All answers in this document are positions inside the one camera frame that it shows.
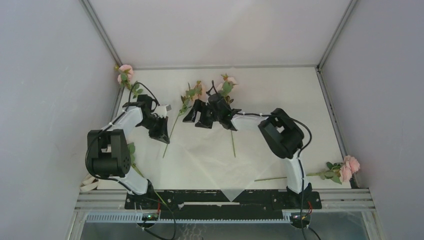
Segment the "pink flower one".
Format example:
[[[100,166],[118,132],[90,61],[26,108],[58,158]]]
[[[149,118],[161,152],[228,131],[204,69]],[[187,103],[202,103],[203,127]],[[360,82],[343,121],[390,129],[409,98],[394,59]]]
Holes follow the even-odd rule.
[[[119,85],[128,89],[133,99],[137,98],[143,92],[141,85],[133,80],[134,70],[131,65],[116,65],[114,70],[118,73],[117,81]]]

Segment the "pink flower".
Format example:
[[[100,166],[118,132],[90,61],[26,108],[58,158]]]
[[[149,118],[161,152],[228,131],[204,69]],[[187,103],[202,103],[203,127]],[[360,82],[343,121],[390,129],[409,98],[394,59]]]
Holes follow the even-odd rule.
[[[234,99],[230,96],[230,93],[238,83],[234,77],[226,73],[222,74],[221,77],[222,82],[214,89],[216,118],[224,129],[237,131],[232,119],[241,112],[241,109],[231,107]]]
[[[144,177],[141,171],[138,169],[135,161],[136,147],[133,142],[127,144],[130,160],[131,170],[134,170],[140,177]],[[173,215],[173,211],[169,208],[168,204],[163,200],[159,193],[154,189],[153,184],[150,180],[147,180],[146,193],[140,196],[134,194],[127,194],[125,198],[124,208],[127,210],[154,210],[159,215],[161,211],[168,212]]]
[[[308,177],[319,177],[321,180],[331,180],[332,182],[342,185],[348,183],[360,169],[359,161],[351,155],[343,158],[342,162],[326,162],[326,168],[318,172],[304,173],[304,180]]]

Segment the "white wrapping paper sheet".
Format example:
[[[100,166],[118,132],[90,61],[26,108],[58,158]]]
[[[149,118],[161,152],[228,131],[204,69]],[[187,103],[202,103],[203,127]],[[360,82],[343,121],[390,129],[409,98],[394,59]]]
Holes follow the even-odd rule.
[[[211,129],[184,123],[179,116],[181,95],[201,81],[235,78],[230,96],[233,108],[246,113],[269,114],[283,109],[302,122],[306,149],[301,153],[306,173],[322,171],[335,162],[339,147],[327,113],[320,83],[312,67],[137,70],[134,80],[143,83],[161,104],[170,104],[170,144],[149,138],[136,128],[129,136],[135,145],[135,163],[157,190],[220,189],[230,199],[245,189],[280,189],[287,185],[289,168],[275,156],[259,128],[232,132],[214,123]]]

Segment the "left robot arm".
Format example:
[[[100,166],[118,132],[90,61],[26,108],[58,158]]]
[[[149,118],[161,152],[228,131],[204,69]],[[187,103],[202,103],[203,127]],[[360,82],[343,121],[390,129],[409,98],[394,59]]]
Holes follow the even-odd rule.
[[[132,168],[127,137],[136,127],[144,127],[151,139],[169,144],[168,112],[171,109],[169,104],[161,105],[146,94],[139,95],[134,102],[126,102],[122,113],[109,124],[88,132],[85,154],[88,173],[99,180],[119,183],[128,194],[137,196],[143,208],[153,207],[157,200],[153,185]]]

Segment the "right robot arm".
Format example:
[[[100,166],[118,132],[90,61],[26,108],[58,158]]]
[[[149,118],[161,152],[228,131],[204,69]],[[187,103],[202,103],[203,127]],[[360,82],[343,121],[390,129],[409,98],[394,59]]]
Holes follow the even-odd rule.
[[[312,185],[306,179],[301,162],[301,153],[307,147],[303,143],[305,135],[301,128],[308,133],[310,129],[289,117],[283,109],[276,108],[268,114],[246,113],[232,108],[221,94],[215,93],[209,96],[207,102],[196,99],[182,121],[204,129],[211,129],[218,122],[230,131],[259,130],[271,152],[284,163],[289,203],[295,208],[302,208],[308,203]]]

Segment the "pink flower two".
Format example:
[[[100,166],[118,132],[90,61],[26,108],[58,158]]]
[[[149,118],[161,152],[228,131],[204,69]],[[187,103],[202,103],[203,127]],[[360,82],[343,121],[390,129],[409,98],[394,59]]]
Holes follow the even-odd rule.
[[[169,134],[169,138],[172,137],[176,123],[180,116],[183,116],[190,108],[193,107],[196,100],[200,100],[203,102],[206,102],[207,93],[206,93],[206,87],[203,84],[201,80],[197,80],[196,83],[191,86],[189,83],[188,89],[185,91],[183,95],[180,96],[181,98],[181,108],[178,111],[178,115],[175,118],[175,121],[172,125],[171,133]]]

